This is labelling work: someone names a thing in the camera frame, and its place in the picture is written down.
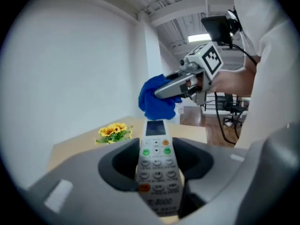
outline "white remote control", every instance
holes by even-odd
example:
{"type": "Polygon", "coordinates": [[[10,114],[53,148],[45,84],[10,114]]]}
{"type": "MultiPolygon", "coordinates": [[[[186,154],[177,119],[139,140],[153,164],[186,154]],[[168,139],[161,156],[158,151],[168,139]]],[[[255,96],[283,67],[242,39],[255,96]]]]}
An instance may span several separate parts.
{"type": "Polygon", "coordinates": [[[172,138],[164,120],[146,120],[137,173],[139,193],[159,216],[177,215],[182,184],[172,138]]]}

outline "white shirt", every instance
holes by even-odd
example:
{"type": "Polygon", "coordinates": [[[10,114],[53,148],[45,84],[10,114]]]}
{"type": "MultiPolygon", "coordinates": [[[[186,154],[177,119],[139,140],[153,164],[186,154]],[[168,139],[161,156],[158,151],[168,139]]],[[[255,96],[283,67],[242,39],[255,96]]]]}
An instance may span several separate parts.
{"type": "Polygon", "coordinates": [[[251,102],[235,147],[251,143],[300,118],[298,32],[276,0],[234,0],[240,23],[251,40],[246,52],[261,57],[251,102]]]}

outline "ceiling light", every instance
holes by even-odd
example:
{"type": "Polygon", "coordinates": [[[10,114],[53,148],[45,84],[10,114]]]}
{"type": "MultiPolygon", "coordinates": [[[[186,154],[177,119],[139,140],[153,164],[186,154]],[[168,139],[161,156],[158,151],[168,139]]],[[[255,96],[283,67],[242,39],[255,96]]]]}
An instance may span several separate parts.
{"type": "Polygon", "coordinates": [[[208,33],[188,37],[188,41],[190,43],[196,41],[207,41],[207,40],[211,40],[210,35],[208,33]]]}

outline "white sleeve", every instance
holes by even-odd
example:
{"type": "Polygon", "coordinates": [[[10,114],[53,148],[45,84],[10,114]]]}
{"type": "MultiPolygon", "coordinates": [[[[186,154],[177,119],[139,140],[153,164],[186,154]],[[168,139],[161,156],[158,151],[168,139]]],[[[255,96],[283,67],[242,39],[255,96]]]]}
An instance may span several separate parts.
{"type": "Polygon", "coordinates": [[[255,52],[253,43],[251,42],[251,40],[247,37],[247,35],[246,35],[243,31],[240,32],[240,37],[242,38],[244,50],[245,50],[250,56],[255,56],[255,55],[257,55],[257,53],[255,52]]]}

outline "office chair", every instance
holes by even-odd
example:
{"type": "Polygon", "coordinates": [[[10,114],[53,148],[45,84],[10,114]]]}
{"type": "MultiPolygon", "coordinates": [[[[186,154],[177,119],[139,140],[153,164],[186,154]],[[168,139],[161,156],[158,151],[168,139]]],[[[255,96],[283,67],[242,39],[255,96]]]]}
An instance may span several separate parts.
{"type": "Polygon", "coordinates": [[[236,122],[238,124],[240,124],[242,126],[242,122],[237,121],[234,118],[234,115],[237,115],[238,113],[242,112],[243,107],[238,105],[238,103],[235,103],[233,101],[233,96],[232,94],[226,94],[225,93],[225,101],[223,103],[223,110],[225,111],[229,111],[231,113],[231,117],[230,118],[223,118],[223,125],[227,122],[231,122],[233,124],[235,124],[236,122]]]}

